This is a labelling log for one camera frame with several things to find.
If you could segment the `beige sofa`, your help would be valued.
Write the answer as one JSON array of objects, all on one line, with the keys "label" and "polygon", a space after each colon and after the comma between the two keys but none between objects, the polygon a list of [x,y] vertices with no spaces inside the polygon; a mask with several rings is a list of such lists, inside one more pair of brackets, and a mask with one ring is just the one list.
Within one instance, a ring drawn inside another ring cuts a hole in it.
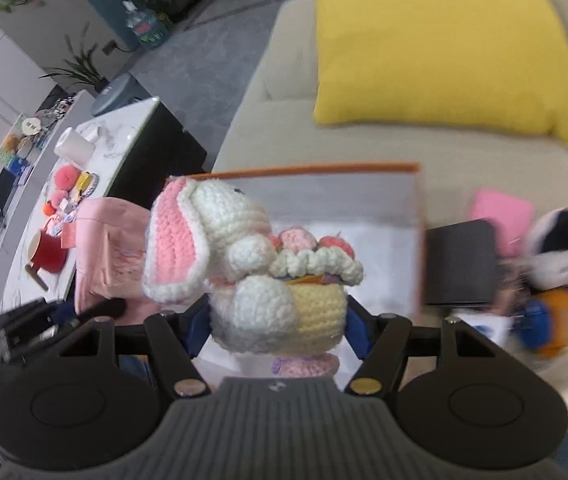
[{"label": "beige sofa", "polygon": [[[568,0],[549,0],[568,34]],[[287,0],[229,126],[214,170],[319,162],[416,162],[432,226],[459,222],[480,188],[530,200],[544,212],[568,207],[568,148],[551,136],[399,124],[321,127],[316,0]]]}]

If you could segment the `striped plush toy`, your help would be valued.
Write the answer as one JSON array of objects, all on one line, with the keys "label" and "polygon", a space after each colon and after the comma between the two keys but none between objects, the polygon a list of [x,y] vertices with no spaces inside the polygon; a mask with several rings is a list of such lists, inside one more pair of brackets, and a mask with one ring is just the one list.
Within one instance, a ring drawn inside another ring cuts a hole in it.
[{"label": "striped plush toy", "polygon": [[568,208],[534,223],[523,243],[524,302],[516,333],[526,350],[551,359],[568,348]]}]

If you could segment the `water bottle jug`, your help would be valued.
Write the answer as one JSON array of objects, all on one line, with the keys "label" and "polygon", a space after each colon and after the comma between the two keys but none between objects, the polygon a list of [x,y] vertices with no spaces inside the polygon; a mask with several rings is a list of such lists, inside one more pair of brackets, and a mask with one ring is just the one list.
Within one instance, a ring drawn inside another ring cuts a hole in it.
[{"label": "water bottle jug", "polygon": [[147,50],[160,47],[168,38],[168,29],[150,10],[139,9],[131,0],[122,1],[127,13],[127,26],[139,44]]}]

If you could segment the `white marble side table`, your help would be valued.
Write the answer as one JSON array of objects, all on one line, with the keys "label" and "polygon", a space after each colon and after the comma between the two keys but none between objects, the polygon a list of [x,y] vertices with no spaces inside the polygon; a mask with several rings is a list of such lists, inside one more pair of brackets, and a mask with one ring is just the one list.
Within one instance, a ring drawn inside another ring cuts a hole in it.
[{"label": "white marble side table", "polygon": [[[0,238],[0,313],[12,310],[31,300],[63,299],[70,295],[76,270],[76,254],[70,248],[60,272],[50,273],[43,266],[37,272],[28,271],[31,241],[41,231],[58,236],[62,221],[75,215],[78,203],[85,200],[82,191],[91,197],[108,194],[124,162],[136,142],[142,139],[150,118],[158,112],[157,96],[114,110],[100,117],[91,115],[92,96],[82,91],[66,116],[56,125],[51,141],[39,156],[28,181],[18,189],[7,215],[7,226]],[[65,139],[67,129],[91,141],[94,151],[80,169],[81,176],[73,180],[69,191],[58,189],[57,174],[67,174],[67,160],[55,153],[58,140]]]}]

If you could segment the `potted green plant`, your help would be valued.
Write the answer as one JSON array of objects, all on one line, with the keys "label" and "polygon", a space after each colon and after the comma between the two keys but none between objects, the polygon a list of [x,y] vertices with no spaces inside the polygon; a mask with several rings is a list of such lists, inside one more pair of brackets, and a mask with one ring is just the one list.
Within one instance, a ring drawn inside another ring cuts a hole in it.
[{"label": "potted green plant", "polygon": [[65,35],[67,58],[63,59],[60,66],[44,67],[44,74],[40,79],[66,78],[71,81],[71,86],[84,86],[100,93],[107,86],[108,79],[96,68],[93,61],[98,44],[92,44],[91,47],[86,45],[89,30],[90,23],[86,22],[81,29],[78,46],[72,43],[69,35]]}]

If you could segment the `red mug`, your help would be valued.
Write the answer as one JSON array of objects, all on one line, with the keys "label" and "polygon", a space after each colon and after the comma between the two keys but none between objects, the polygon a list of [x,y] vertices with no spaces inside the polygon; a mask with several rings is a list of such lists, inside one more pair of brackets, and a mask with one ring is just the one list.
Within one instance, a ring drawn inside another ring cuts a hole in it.
[{"label": "red mug", "polygon": [[40,270],[51,274],[60,273],[67,256],[68,250],[63,248],[58,236],[39,230],[29,244],[25,270],[31,273],[38,273]]}]

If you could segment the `pink pompom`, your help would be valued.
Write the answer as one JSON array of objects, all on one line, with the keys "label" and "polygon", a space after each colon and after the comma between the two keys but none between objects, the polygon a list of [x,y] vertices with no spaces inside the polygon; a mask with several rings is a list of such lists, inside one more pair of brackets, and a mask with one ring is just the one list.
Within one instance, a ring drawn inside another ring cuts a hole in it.
[{"label": "pink pompom", "polygon": [[81,170],[74,165],[64,165],[55,171],[53,180],[55,188],[60,191],[69,192],[71,191],[79,177],[81,176]]}]

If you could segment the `pink card wallet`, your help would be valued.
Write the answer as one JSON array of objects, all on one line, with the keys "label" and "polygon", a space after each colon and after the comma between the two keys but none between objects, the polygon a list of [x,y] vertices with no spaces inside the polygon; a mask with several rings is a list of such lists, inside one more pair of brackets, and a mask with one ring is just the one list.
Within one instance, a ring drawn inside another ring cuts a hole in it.
[{"label": "pink card wallet", "polygon": [[485,220],[495,231],[497,253],[503,258],[520,254],[523,237],[529,231],[534,216],[534,205],[489,188],[480,188],[474,194],[470,207],[470,220]]}]

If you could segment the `white paper roll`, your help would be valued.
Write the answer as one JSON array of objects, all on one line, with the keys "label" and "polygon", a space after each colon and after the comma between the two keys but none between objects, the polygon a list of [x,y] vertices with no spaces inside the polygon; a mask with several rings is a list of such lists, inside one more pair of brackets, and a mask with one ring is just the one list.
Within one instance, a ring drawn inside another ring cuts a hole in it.
[{"label": "white paper roll", "polygon": [[58,158],[79,169],[86,168],[95,150],[95,146],[75,128],[68,127],[58,138],[54,153]]}]

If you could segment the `orange cardboard box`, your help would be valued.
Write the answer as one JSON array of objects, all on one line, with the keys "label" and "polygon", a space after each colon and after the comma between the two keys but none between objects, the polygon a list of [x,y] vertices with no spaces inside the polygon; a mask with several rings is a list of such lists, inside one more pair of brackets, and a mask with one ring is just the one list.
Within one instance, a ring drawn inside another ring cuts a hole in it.
[{"label": "orange cardboard box", "polygon": [[195,174],[224,180],[270,215],[273,230],[339,235],[363,263],[352,296],[374,314],[413,318],[425,274],[425,196],[417,162],[351,162]]}]

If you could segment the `pink cloth bag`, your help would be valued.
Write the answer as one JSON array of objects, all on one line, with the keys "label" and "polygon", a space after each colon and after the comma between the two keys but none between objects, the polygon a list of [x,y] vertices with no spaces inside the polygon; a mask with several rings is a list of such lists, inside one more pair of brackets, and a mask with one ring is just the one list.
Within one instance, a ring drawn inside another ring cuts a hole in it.
[{"label": "pink cloth bag", "polygon": [[107,299],[126,303],[121,325],[141,324],[161,310],[142,289],[146,229],[150,212],[113,197],[83,202],[75,221],[78,313]]}]

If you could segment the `crocheted white pink bunny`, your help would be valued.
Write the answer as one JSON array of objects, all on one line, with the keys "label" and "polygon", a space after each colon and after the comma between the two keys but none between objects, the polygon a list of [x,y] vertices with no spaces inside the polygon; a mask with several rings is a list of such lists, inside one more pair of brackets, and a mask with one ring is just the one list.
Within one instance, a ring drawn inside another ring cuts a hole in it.
[{"label": "crocheted white pink bunny", "polygon": [[269,354],[285,378],[331,377],[347,324],[349,287],[364,266],[340,236],[273,233],[270,217],[218,179],[168,181],[150,209],[142,286],[159,304],[209,295],[214,341]]}]

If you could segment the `yellow cushion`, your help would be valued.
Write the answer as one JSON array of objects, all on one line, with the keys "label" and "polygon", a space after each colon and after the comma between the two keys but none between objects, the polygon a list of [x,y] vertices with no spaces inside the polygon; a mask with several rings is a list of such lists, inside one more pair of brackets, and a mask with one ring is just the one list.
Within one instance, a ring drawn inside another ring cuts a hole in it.
[{"label": "yellow cushion", "polygon": [[315,0],[320,125],[409,122],[568,146],[568,35],[549,0]]}]

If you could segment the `dark grey box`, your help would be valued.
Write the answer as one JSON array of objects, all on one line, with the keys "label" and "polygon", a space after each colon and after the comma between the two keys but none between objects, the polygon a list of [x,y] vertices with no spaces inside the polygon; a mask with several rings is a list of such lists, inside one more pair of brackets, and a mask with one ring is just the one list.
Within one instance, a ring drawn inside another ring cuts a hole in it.
[{"label": "dark grey box", "polygon": [[471,220],[429,229],[425,304],[489,307],[500,281],[494,226]]}]

